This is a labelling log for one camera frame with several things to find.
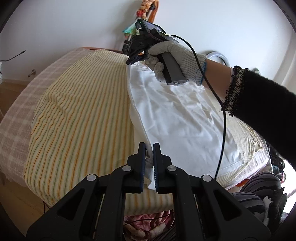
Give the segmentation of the black sleeved right forearm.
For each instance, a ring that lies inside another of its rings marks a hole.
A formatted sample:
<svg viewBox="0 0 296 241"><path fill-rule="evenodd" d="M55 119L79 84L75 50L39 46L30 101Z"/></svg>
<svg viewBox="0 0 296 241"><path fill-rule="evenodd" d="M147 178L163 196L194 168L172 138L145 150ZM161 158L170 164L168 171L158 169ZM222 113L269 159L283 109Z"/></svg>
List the black sleeved right forearm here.
<svg viewBox="0 0 296 241"><path fill-rule="evenodd" d="M205 76L226 111L258 132L295 166L295 94L239 66L207 60Z"/></svg>

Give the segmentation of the white knit gloved right hand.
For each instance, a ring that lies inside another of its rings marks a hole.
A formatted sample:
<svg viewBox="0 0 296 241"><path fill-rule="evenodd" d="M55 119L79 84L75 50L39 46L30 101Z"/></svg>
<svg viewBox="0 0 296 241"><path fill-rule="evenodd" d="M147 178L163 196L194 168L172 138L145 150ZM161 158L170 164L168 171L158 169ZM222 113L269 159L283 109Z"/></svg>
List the white knit gloved right hand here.
<svg viewBox="0 0 296 241"><path fill-rule="evenodd" d="M165 81L165 65L157 56L165 52L171 53L187 81L194 82L198 86L202 85L204 80L203 74L206 73L207 56L205 54L194 54L192 50L173 41L160 42L148 50L145 64L154 72L159 82Z"/></svg>

